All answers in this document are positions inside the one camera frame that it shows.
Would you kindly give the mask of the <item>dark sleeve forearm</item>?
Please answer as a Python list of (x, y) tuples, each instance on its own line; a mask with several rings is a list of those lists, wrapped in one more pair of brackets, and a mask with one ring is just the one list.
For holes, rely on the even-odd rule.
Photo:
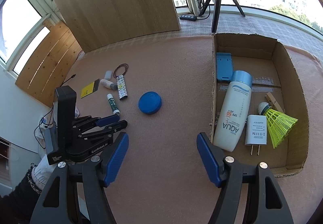
[(27, 171), (14, 191), (1, 197), (1, 223), (29, 223), (41, 189), (32, 179), (32, 170)]

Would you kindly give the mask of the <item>white-gloved left hand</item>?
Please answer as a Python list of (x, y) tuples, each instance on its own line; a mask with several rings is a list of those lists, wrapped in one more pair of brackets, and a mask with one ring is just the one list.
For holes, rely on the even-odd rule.
[(32, 169), (32, 180), (40, 190), (43, 190), (57, 164), (50, 165), (47, 155)]

